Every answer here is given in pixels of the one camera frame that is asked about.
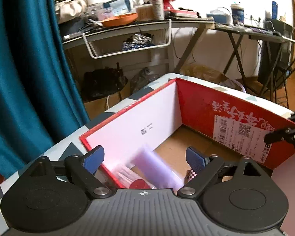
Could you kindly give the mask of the lilac plastic case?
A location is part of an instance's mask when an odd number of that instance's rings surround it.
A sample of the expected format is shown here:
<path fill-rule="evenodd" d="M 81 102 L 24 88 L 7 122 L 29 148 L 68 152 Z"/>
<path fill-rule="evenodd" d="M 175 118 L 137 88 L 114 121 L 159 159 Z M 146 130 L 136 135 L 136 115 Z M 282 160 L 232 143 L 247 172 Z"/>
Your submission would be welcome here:
<path fill-rule="evenodd" d="M 154 151 L 141 149 L 131 158 L 130 163 L 157 189 L 178 191 L 184 185 L 184 180 Z"/>

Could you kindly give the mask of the red strawberry cardboard box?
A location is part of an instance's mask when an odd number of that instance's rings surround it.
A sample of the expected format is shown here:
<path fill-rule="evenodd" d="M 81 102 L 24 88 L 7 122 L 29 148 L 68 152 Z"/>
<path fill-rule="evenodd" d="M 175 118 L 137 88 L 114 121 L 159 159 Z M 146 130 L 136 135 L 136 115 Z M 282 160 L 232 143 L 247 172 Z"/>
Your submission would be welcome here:
<path fill-rule="evenodd" d="M 268 100 L 203 80 L 168 79 L 139 99 L 113 107 L 80 137 L 87 150 L 102 146 L 104 171 L 123 186 L 117 170 L 136 173 L 135 156 L 154 151 L 180 177 L 189 170 L 186 148 L 226 160 L 249 156 L 271 172 L 282 189 L 295 188 L 295 148 L 281 141 L 266 147 L 263 136 L 295 127 L 291 111 Z"/>

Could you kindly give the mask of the pink checkered tube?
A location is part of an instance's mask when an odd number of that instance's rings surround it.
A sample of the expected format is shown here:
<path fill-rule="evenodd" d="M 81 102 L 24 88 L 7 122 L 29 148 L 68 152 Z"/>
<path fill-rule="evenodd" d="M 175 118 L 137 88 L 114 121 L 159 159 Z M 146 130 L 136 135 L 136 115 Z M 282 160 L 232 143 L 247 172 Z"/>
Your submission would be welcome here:
<path fill-rule="evenodd" d="M 185 177 L 185 181 L 189 182 L 191 181 L 193 178 L 195 178 L 197 176 L 197 173 L 193 170 L 193 169 L 189 169 L 186 172 L 186 177 Z"/>

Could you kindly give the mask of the brown cardboard box on floor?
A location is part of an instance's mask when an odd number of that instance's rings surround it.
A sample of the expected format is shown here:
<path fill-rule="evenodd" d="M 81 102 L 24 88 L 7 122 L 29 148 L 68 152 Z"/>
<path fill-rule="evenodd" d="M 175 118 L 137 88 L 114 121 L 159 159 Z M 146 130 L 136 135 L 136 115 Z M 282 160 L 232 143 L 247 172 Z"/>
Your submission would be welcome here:
<path fill-rule="evenodd" d="M 85 102 L 84 106 L 88 113 L 89 119 L 94 119 L 104 111 L 108 110 L 123 99 L 130 96 L 130 94 L 131 92 L 129 89 L 129 85 L 126 85 L 121 91 L 116 92 L 112 95 L 108 95 L 98 100 Z"/>

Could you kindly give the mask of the black bag under desk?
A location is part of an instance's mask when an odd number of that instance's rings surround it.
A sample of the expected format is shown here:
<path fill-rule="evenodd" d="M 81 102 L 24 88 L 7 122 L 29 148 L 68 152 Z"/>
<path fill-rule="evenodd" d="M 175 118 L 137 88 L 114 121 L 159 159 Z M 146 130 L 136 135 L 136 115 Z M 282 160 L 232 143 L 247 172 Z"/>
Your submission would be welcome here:
<path fill-rule="evenodd" d="M 116 68 L 105 67 L 84 73 L 81 82 L 81 97 L 93 101 L 121 91 L 128 83 L 127 77 L 117 63 Z"/>

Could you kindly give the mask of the teal blue curtain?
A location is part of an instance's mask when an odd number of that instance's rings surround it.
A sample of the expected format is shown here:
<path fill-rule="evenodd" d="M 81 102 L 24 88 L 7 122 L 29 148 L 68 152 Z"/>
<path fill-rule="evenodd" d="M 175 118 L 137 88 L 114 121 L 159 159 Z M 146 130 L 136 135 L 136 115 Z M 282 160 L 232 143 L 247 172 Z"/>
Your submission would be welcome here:
<path fill-rule="evenodd" d="M 0 174 L 8 178 L 89 116 L 53 0 L 0 0 Z"/>

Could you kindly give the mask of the black folding table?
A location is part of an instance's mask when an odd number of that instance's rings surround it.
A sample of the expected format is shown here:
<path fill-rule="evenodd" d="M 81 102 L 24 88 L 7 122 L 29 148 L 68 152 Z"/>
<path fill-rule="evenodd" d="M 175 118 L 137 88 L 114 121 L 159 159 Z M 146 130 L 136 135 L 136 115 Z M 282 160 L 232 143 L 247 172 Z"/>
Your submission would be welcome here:
<path fill-rule="evenodd" d="M 252 26 L 229 26 L 216 23 L 215 30 L 226 32 L 233 47 L 223 74 L 226 75 L 232 61 L 236 59 L 244 89 L 252 91 L 259 97 L 269 96 L 270 100 L 276 99 L 277 90 L 281 87 L 285 88 L 287 79 L 295 72 L 295 40 L 278 31 Z M 258 69 L 257 80 L 262 84 L 259 90 L 251 86 L 243 69 L 241 42 L 245 36 L 250 40 L 256 40 L 258 44 L 255 69 Z"/>

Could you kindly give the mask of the blue white cup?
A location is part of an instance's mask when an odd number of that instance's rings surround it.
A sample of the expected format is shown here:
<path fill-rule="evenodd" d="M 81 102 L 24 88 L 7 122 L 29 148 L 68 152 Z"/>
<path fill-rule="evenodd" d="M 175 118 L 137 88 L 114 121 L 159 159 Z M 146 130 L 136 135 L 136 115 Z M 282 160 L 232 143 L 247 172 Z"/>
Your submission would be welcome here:
<path fill-rule="evenodd" d="M 244 24 L 245 13 L 244 9 L 240 4 L 231 4 L 233 24 Z"/>

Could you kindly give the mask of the cluttered grey desk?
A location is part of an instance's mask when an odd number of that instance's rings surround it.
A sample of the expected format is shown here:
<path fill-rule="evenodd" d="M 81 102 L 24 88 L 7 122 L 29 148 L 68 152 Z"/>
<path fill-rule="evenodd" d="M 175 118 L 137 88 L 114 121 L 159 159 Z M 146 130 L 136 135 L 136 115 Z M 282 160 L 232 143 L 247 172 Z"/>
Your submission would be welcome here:
<path fill-rule="evenodd" d="M 176 59 L 174 35 L 184 28 L 195 33 Z M 157 73 L 177 73 L 197 42 L 215 23 L 208 20 L 159 20 L 77 32 L 64 38 L 63 47 L 78 78 L 94 69 L 121 68 L 131 77 L 143 68 Z"/>

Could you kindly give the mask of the orange shallow bowl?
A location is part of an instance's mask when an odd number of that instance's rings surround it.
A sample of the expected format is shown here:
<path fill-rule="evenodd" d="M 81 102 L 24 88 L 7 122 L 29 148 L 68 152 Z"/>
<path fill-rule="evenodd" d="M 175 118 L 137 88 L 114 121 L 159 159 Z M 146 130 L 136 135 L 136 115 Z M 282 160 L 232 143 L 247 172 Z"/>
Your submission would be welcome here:
<path fill-rule="evenodd" d="M 138 18 L 137 13 L 123 14 L 123 15 L 107 18 L 101 21 L 101 24 L 103 25 L 103 27 L 106 27 L 106 28 L 118 27 L 118 26 L 124 26 L 124 25 L 130 24 L 134 22 L 137 18 Z"/>

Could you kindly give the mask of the white spray can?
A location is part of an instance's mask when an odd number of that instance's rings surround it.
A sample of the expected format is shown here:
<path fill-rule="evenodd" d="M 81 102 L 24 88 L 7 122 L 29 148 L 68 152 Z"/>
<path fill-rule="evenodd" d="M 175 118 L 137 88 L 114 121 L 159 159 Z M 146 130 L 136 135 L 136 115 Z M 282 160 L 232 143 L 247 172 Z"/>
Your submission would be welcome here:
<path fill-rule="evenodd" d="M 154 18 L 156 20 L 164 20 L 165 13 L 163 8 L 163 0 L 151 0 L 153 6 Z"/>

